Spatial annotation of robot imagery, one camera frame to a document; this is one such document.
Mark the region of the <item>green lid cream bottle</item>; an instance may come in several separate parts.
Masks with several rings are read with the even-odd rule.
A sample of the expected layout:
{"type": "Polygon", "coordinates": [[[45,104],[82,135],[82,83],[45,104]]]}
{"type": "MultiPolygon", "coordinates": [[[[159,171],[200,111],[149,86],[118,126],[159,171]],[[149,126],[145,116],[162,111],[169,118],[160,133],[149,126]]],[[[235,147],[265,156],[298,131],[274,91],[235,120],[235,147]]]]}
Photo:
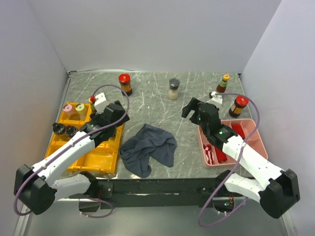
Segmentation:
{"type": "Polygon", "coordinates": [[[79,114],[80,120],[86,119],[87,109],[83,103],[78,103],[75,106],[75,110],[79,114]]]}

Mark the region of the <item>red lid sauce jar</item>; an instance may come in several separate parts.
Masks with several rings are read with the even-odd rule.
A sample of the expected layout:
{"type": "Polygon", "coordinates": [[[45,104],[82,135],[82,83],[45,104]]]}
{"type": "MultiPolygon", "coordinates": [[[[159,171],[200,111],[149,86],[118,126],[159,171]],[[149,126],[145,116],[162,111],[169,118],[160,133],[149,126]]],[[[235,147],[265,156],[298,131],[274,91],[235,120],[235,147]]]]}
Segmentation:
{"type": "Polygon", "coordinates": [[[246,97],[238,95],[235,98],[233,105],[229,109],[229,115],[233,118],[239,117],[248,103],[249,100],[246,97]]]}
{"type": "Polygon", "coordinates": [[[127,73],[123,73],[118,77],[122,90],[130,96],[132,94],[131,77],[127,73]]]}

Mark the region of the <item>white powder bottle black cap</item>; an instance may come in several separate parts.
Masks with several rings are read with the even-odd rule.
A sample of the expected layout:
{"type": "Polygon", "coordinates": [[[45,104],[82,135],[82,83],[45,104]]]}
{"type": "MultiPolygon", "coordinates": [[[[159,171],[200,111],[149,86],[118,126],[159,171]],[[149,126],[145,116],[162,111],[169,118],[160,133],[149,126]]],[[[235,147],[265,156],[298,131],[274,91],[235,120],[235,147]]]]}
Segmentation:
{"type": "Polygon", "coordinates": [[[67,137],[67,139],[68,140],[72,139],[77,132],[78,132],[77,127],[72,126],[72,125],[68,125],[66,127],[66,137],[67,137]]]}

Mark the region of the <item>round black cap dark bottle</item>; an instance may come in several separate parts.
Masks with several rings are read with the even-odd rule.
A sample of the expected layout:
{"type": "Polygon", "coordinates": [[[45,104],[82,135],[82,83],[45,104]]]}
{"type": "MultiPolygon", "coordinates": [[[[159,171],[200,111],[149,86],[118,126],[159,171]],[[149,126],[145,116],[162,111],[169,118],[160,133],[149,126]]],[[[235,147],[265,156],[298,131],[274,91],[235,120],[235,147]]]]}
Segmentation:
{"type": "Polygon", "coordinates": [[[62,123],[53,123],[53,132],[60,141],[68,141],[68,136],[66,134],[66,126],[62,123]]]}

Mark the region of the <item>yellow cap green label bottle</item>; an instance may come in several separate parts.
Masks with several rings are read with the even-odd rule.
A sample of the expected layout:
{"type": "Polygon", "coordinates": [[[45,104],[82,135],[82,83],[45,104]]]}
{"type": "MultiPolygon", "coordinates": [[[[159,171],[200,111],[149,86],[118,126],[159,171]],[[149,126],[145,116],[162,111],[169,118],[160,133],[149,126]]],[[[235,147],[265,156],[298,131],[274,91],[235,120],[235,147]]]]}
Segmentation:
{"type": "Polygon", "coordinates": [[[96,112],[96,108],[95,108],[94,104],[91,103],[90,106],[91,106],[91,111],[93,113],[95,113],[96,112]]]}

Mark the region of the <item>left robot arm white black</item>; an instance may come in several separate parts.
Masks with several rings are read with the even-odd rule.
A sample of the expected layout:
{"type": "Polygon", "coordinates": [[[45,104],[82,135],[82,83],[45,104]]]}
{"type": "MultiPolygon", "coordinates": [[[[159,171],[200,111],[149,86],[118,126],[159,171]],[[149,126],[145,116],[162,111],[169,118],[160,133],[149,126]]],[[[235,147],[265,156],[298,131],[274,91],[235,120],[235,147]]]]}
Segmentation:
{"type": "Polygon", "coordinates": [[[79,131],[61,148],[32,167],[22,165],[16,171],[14,184],[14,211],[21,201],[35,215],[45,212],[56,200],[76,194],[88,199],[99,194],[96,177],[83,171],[74,177],[59,176],[76,160],[108,141],[118,126],[129,121],[128,109],[117,100],[108,104],[103,112],[92,114],[79,131]]]}

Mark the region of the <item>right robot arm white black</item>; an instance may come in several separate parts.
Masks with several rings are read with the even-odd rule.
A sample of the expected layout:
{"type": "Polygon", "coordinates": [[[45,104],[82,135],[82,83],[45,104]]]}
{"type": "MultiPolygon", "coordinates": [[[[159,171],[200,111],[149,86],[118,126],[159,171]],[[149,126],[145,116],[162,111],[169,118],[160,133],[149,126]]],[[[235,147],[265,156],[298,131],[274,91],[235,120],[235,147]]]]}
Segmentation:
{"type": "Polygon", "coordinates": [[[300,200],[297,174],[269,162],[232,128],[223,124],[219,118],[219,108],[213,102],[206,103],[193,97],[182,109],[182,117],[186,118],[190,111],[194,112],[190,121],[199,126],[207,141],[236,160],[253,176],[253,179],[248,179],[231,171],[228,179],[216,183],[218,194],[226,196],[234,192],[253,199],[275,219],[300,200]]]}

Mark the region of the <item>salt grinder black top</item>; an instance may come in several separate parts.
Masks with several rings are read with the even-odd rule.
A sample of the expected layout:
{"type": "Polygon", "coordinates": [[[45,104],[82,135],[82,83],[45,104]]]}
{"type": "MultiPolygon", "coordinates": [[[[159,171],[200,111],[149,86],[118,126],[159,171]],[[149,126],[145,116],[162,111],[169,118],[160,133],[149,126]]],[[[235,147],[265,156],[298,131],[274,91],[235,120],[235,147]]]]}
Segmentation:
{"type": "Polygon", "coordinates": [[[168,98],[170,100],[176,100],[178,98],[179,86],[180,86],[180,80],[178,78],[171,78],[169,80],[168,98]]]}

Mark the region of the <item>red packet in tray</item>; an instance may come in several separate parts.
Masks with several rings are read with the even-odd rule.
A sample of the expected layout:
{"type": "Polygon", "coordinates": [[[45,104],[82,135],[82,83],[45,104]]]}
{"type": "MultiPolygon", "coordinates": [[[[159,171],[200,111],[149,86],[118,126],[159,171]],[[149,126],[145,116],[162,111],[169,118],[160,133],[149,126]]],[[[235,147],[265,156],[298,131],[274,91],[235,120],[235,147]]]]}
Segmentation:
{"type": "Polygon", "coordinates": [[[232,124],[231,127],[243,140],[245,139],[246,136],[241,124],[232,124]]]}

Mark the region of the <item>red white striped packet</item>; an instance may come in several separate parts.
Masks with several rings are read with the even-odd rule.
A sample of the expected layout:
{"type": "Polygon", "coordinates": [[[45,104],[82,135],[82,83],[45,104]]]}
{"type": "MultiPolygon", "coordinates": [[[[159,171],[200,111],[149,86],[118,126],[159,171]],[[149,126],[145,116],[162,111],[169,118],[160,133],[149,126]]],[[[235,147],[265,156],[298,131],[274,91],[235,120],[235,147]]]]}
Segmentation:
{"type": "Polygon", "coordinates": [[[214,165],[215,162],[213,158],[212,146],[210,144],[204,144],[203,149],[205,153],[206,163],[209,165],[214,165]]]}

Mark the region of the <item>pink compartment tray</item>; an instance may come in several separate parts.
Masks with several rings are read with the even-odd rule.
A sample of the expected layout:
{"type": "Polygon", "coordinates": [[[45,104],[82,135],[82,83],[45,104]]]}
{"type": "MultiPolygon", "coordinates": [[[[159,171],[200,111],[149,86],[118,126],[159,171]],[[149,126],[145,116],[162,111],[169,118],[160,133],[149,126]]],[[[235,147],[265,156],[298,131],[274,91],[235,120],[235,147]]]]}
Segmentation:
{"type": "MultiPolygon", "coordinates": [[[[241,124],[246,137],[255,128],[254,120],[249,119],[249,118],[222,120],[221,123],[229,126],[230,128],[232,128],[231,127],[232,124],[241,124]]],[[[197,131],[198,131],[197,137],[198,137],[199,149],[201,153],[201,160],[202,160],[202,164],[204,168],[206,169],[229,168],[235,165],[236,163],[235,159],[224,154],[222,151],[218,150],[216,147],[214,147],[212,144],[208,142],[207,138],[203,134],[200,127],[197,128],[197,131]],[[215,162],[214,165],[209,165],[206,163],[205,153],[203,149],[204,144],[210,144],[212,146],[213,158],[215,162]]],[[[265,159],[268,159],[268,154],[266,152],[263,141],[258,131],[255,131],[255,133],[247,140],[247,144],[251,148],[253,148],[256,152],[258,152],[261,156],[263,156],[265,159]]]]}

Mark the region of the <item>pink lid bottle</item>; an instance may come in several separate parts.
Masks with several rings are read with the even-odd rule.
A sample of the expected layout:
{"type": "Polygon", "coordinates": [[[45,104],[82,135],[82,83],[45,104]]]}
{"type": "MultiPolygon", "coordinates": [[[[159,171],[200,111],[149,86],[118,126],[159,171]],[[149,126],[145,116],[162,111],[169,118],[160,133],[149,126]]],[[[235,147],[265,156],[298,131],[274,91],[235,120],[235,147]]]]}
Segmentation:
{"type": "Polygon", "coordinates": [[[65,104],[63,107],[63,111],[68,119],[72,119],[72,116],[74,115],[74,109],[71,104],[65,104]]]}

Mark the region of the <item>dark blue cloth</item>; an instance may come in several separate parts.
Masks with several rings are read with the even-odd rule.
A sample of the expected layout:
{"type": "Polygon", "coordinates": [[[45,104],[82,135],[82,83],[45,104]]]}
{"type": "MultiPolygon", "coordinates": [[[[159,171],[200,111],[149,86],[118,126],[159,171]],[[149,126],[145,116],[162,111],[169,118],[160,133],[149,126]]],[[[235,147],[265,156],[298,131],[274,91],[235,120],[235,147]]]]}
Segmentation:
{"type": "Polygon", "coordinates": [[[173,167],[177,141],[172,133],[144,124],[119,150],[125,168],[134,175],[145,178],[151,174],[150,158],[160,164],[173,167]]]}

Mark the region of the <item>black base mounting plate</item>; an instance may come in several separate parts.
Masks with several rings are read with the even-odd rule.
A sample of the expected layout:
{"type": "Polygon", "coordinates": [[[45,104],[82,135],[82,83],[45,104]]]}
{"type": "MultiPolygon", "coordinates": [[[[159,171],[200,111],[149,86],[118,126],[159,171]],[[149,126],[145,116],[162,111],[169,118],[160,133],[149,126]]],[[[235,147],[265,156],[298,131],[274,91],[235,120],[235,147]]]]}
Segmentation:
{"type": "Polygon", "coordinates": [[[85,195],[118,207],[202,207],[218,187],[217,178],[100,179],[85,195]]]}

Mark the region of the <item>aluminium frame rail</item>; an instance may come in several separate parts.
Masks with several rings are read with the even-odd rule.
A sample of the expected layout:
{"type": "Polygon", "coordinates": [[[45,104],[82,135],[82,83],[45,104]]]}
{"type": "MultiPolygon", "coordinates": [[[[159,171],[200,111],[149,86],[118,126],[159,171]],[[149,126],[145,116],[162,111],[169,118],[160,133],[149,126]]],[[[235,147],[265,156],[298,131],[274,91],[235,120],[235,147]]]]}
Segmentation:
{"type": "Polygon", "coordinates": [[[42,215],[20,216],[15,236],[97,236],[104,220],[79,214],[76,201],[53,204],[42,215]]]}

